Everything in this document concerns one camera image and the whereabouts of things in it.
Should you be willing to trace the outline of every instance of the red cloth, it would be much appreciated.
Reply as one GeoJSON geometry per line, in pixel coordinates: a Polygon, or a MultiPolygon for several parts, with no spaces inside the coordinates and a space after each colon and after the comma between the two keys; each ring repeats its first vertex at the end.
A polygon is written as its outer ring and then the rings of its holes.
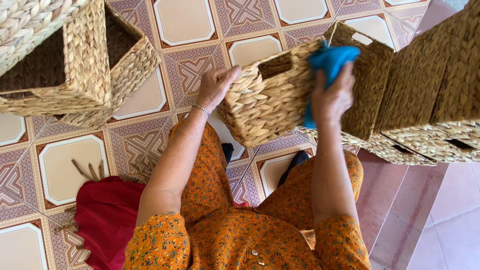
{"type": "Polygon", "coordinates": [[[144,184],[118,176],[88,181],[78,191],[77,234],[92,251],[86,263],[95,270],[121,270],[125,247],[133,236],[144,184]]]}

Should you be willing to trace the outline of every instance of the woman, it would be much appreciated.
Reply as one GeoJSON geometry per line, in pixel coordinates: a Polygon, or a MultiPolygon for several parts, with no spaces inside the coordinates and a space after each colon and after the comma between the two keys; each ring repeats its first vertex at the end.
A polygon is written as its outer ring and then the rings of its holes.
{"type": "Polygon", "coordinates": [[[352,68],[345,65],[327,90],[317,74],[317,155],[256,208],[234,207],[220,140],[206,123],[240,68],[205,73],[198,106],[172,128],[142,193],[124,269],[370,269],[355,208],[362,167],[340,140],[352,68]],[[311,250],[302,233],[313,231],[311,250]]]}

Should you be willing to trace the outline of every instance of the tiled floor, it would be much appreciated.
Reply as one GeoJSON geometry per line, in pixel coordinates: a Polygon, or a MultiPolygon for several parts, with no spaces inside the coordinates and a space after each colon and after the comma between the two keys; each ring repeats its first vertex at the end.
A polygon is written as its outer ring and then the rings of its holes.
{"type": "Polygon", "coordinates": [[[408,270],[473,270],[480,258],[480,163],[450,164],[408,270]]]}
{"type": "MultiPolygon", "coordinates": [[[[84,263],[88,252],[77,248],[82,240],[71,231],[56,232],[72,217],[64,210],[75,204],[84,181],[70,160],[77,160],[84,170],[92,163],[97,173],[102,162],[105,175],[116,175],[136,171],[132,164],[146,160],[146,153],[157,159],[171,127],[194,103],[203,72],[248,64],[321,37],[334,19],[399,50],[413,38],[428,0],[110,3],[146,33],[162,63],[99,130],[66,126],[48,117],[0,115],[0,261],[11,264],[9,269],[89,269],[84,263]]],[[[233,141],[216,114],[209,122],[222,142],[235,146],[227,173],[237,203],[258,205],[274,190],[278,172],[293,153],[303,149],[313,155],[316,150],[312,138],[296,132],[245,149],[233,141]]],[[[363,155],[366,179],[359,213],[366,244],[374,251],[376,236],[409,169],[363,155]]]]}

